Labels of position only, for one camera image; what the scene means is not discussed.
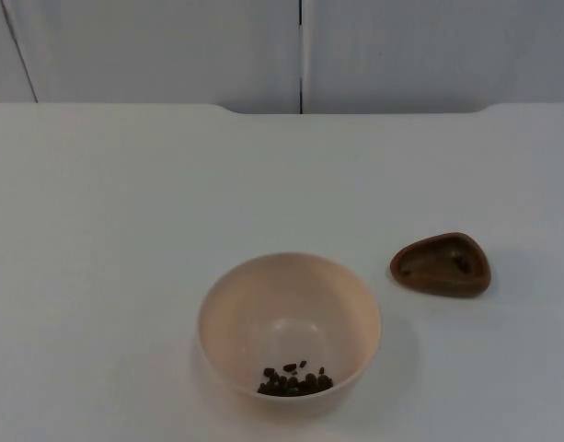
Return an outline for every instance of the brown dish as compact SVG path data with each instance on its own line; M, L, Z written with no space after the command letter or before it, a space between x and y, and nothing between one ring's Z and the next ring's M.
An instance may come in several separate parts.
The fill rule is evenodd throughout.
M445 233L410 244L390 262L401 285L446 297L476 297L490 285L484 251L464 233Z

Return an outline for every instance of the bowl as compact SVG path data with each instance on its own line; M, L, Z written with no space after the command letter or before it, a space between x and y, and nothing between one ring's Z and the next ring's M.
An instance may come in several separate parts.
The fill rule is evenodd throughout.
M378 349L380 309L365 283L347 268L304 253L278 253L244 262L220 278L203 301L200 348L213 373L259 404L311 411L338 403ZM325 374L329 390L305 396L258 393L263 371L299 365L297 377Z

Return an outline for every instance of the white table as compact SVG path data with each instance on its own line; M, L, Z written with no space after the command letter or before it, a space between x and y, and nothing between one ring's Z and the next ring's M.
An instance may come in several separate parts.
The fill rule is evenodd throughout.
M386 278L473 236L483 297ZM331 415L214 394L193 349L212 282L304 250L378 296L382 350ZM0 442L564 440L564 105L466 115L243 116L0 105Z

